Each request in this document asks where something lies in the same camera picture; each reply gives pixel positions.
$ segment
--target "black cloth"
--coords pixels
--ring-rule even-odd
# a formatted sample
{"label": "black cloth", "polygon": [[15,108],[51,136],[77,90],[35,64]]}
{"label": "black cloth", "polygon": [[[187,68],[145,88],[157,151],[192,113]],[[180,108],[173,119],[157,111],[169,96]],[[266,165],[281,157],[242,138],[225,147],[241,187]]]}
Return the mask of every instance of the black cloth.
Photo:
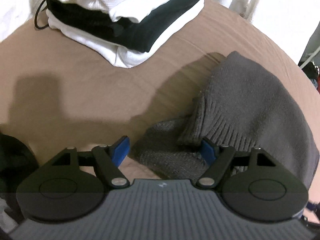
{"label": "black cloth", "polygon": [[23,221],[16,190],[39,165],[26,145],[15,137],[0,134],[0,197],[10,209],[6,213],[17,223]]}
{"label": "black cloth", "polygon": [[47,0],[48,9],[61,22],[105,41],[139,52],[149,52],[158,37],[199,0],[170,0],[151,11],[140,23],[121,18],[113,23],[108,14],[77,4]]}
{"label": "black cloth", "polygon": [[304,66],[302,71],[306,74],[309,79],[318,79],[318,69],[312,62],[308,62],[307,65]]}
{"label": "black cloth", "polygon": [[189,118],[156,124],[132,151],[152,170],[196,180],[206,166],[192,149],[204,137],[238,151],[261,147],[307,188],[319,162],[310,127],[289,92],[276,76],[235,51],[213,70]]}

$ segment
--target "gray knit blanket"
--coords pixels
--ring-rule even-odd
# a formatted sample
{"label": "gray knit blanket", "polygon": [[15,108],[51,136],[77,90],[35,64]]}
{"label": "gray knit blanket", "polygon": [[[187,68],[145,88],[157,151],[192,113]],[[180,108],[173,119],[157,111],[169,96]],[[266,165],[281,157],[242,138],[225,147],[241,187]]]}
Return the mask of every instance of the gray knit blanket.
{"label": "gray knit blanket", "polygon": [[319,151],[297,103],[279,79],[234,51],[213,71],[193,113],[149,128],[133,146],[141,164],[171,179],[198,179],[207,137],[239,151],[258,146],[310,187]]}

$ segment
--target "bed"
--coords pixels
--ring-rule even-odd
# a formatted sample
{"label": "bed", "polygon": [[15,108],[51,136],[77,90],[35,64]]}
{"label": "bed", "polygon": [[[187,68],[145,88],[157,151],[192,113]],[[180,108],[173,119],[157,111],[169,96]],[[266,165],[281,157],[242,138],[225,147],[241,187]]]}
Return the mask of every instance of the bed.
{"label": "bed", "polygon": [[[46,22],[40,15],[39,24]],[[236,13],[212,0],[150,59],[132,69],[110,65],[57,30],[33,20],[0,44],[0,130],[24,142],[44,164],[63,148],[90,150],[183,114],[210,70],[237,50],[276,75],[296,100],[320,148],[320,96],[300,68]],[[127,157],[130,181],[158,178]],[[320,201],[320,169],[309,191]]]}

